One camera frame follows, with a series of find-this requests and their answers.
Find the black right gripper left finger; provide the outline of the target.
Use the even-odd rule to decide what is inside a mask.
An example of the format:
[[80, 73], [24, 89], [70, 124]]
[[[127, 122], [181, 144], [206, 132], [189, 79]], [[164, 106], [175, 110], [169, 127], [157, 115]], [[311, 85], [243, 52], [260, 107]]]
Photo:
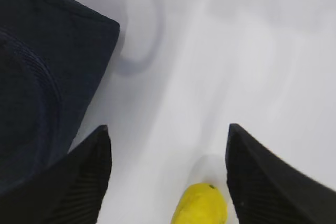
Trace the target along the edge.
[[112, 168], [108, 127], [1, 196], [1, 223], [97, 223]]

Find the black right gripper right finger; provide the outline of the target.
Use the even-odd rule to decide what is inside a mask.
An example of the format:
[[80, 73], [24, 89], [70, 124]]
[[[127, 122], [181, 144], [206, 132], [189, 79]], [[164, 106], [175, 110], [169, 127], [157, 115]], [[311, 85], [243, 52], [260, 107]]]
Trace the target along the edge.
[[335, 223], [335, 191], [311, 179], [231, 124], [227, 186], [239, 223]]

